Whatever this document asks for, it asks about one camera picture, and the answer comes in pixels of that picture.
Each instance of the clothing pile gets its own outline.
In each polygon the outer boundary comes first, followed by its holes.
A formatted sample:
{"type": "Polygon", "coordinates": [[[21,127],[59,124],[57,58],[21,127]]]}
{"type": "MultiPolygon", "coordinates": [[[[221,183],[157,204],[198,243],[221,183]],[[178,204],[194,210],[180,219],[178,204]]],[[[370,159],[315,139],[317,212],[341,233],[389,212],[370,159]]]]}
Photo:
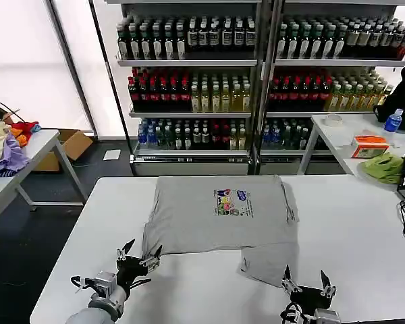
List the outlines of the clothing pile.
{"type": "Polygon", "coordinates": [[[14,176],[30,161],[22,152],[20,143],[10,128],[4,121],[0,121],[0,177],[14,176]]]}
{"type": "Polygon", "coordinates": [[[142,252],[240,249],[240,273],[279,287],[286,265],[295,279],[298,211],[277,175],[159,177],[142,252]]]}

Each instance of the table leg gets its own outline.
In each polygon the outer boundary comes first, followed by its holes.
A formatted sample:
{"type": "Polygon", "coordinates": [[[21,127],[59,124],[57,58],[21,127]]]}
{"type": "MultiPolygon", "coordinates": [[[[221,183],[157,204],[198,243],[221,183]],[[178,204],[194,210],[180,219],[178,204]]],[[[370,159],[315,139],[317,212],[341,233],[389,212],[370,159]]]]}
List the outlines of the table leg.
{"type": "Polygon", "coordinates": [[[59,141],[57,141],[55,143],[55,146],[53,147],[53,152],[55,153],[55,156],[59,159],[59,162],[60,162],[61,166],[63,167],[63,170],[66,172],[67,176],[69,177],[69,179],[72,183],[72,186],[74,187],[78,196],[80,196],[81,201],[85,203],[88,198],[87,194],[86,194],[85,190],[83,189],[80,180],[76,176],[74,168],[71,166],[71,164],[68,160],[68,157],[66,156],[66,153],[63,150],[63,147],[61,146],[59,141]]]}
{"type": "Polygon", "coordinates": [[[302,161],[300,162],[300,166],[298,167],[297,176],[303,176],[308,169],[308,164],[311,159],[313,149],[317,143],[319,133],[316,127],[312,128],[312,132],[310,132],[308,144],[306,145],[306,150],[304,151],[302,161]]]}

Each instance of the white folding table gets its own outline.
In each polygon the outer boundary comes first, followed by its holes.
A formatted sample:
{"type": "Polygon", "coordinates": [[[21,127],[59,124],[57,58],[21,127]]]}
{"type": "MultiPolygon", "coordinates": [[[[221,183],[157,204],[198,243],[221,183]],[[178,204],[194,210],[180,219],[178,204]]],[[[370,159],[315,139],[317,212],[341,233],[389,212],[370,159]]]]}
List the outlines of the white folding table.
{"type": "MultiPolygon", "coordinates": [[[[351,159],[346,157],[343,152],[343,146],[350,145],[353,137],[364,134],[364,131],[384,137],[383,124],[379,123],[377,118],[372,114],[345,114],[341,115],[342,125],[333,127],[325,124],[326,117],[327,115],[312,115],[312,132],[310,133],[297,174],[303,175],[306,173],[318,136],[320,136],[347,174],[353,174],[356,177],[364,178],[366,181],[377,183],[372,177],[362,172],[358,166],[361,162],[366,161],[366,159],[351,159]]],[[[396,132],[393,136],[393,142],[395,147],[391,146],[388,151],[403,157],[405,155],[405,132],[396,132]]]]}
{"type": "Polygon", "coordinates": [[[83,206],[87,201],[87,194],[83,189],[80,180],[75,174],[63,147],[58,141],[58,130],[41,130],[34,133],[27,146],[22,150],[30,159],[29,164],[14,177],[0,178],[0,214],[12,202],[17,193],[21,194],[24,200],[31,206],[83,206]],[[59,159],[63,170],[69,176],[72,186],[81,202],[34,202],[22,189],[21,182],[38,165],[38,163],[53,150],[55,156],[59,159]]]}
{"type": "MultiPolygon", "coordinates": [[[[337,286],[331,309],[343,322],[405,318],[405,238],[399,198],[351,175],[291,175],[300,218],[298,284],[337,286]]],[[[141,256],[156,178],[102,178],[92,191],[30,317],[63,324],[92,292],[70,277],[116,272],[116,250],[132,238],[141,256]]],[[[289,302],[280,288],[238,273],[239,250],[161,257],[151,282],[132,290],[118,323],[280,324],[289,302]]]]}

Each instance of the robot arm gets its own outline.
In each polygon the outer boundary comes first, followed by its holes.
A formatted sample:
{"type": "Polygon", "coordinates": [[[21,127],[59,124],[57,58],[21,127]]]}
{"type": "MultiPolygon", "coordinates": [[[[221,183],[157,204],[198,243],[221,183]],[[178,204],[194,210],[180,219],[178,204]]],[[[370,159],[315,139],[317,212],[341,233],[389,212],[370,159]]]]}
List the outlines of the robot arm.
{"type": "Polygon", "coordinates": [[[110,273],[101,271],[92,278],[72,277],[71,282],[80,289],[92,288],[88,308],[72,315],[66,324],[113,324],[123,315],[124,302],[129,298],[130,290],[149,282],[146,278],[135,281],[137,277],[148,275],[159,266],[162,246],[153,256],[140,259],[128,256],[127,253],[135,239],[128,242],[122,249],[117,249],[117,270],[110,273]]]}

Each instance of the metal shelf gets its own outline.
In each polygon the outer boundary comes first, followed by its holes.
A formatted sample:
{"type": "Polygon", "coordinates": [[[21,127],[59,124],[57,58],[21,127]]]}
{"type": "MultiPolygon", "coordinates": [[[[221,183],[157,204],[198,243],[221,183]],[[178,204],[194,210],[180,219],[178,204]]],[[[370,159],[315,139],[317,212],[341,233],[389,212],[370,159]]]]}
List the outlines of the metal shelf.
{"type": "Polygon", "coordinates": [[[136,157],[247,157],[246,150],[148,150],[139,149],[136,157]]]}
{"type": "MultiPolygon", "coordinates": [[[[262,157],[274,157],[274,156],[295,156],[301,157],[304,154],[304,150],[268,150],[261,149],[262,157]]],[[[316,150],[312,152],[312,155],[332,155],[330,150],[316,150]]]]}
{"type": "Polygon", "coordinates": [[[250,113],[234,112],[231,113],[153,113],[153,112],[129,112],[130,117],[139,118],[249,118],[250,113]]]}
{"type": "Polygon", "coordinates": [[[389,59],[277,59],[276,66],[388,66],[400,68],[405,61],[389,59]]]}
{"type": "Polygon", "coordinates": [[[311,117],[312,115],[327,115],[335,113],[339,115],[369,114],[373,111],[268,111],[267,118],[272,117],[311,117]]]}

